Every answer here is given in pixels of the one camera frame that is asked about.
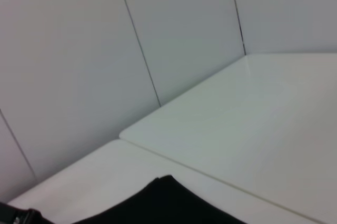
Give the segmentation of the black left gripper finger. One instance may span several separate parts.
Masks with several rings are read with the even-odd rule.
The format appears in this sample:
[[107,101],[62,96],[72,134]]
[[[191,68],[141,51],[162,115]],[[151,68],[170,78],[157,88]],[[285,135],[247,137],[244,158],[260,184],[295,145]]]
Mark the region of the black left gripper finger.
[[30,224],[43,223],[42,215],[35,209],[19,209],[1,203],[1,223],[6,224]]

